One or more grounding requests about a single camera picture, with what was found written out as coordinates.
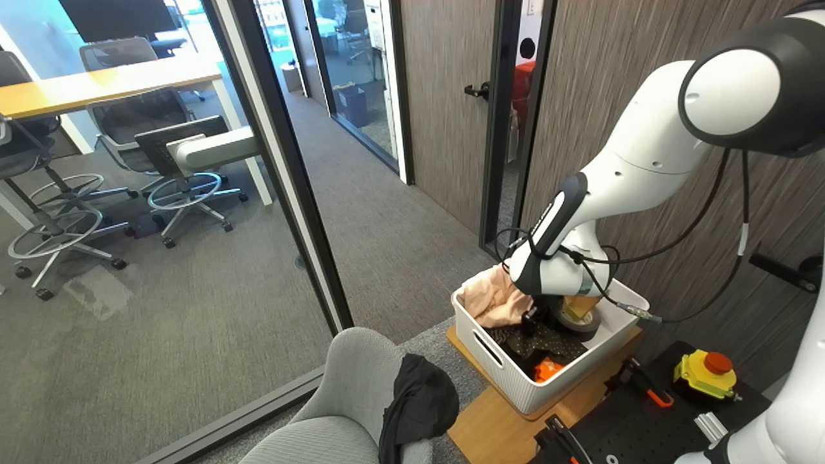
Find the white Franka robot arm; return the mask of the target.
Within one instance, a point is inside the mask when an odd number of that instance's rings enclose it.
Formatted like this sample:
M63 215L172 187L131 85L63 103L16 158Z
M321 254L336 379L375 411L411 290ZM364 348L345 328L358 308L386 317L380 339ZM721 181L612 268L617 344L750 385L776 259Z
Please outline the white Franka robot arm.
M593 295L605 278L595 221L667 201L711 147L807 158L825 144L825 6L740 32L696 60L658 68L603 151L558 192L506 259L528 297ZM825 464L825 291L776 399L711 451L678 464Z

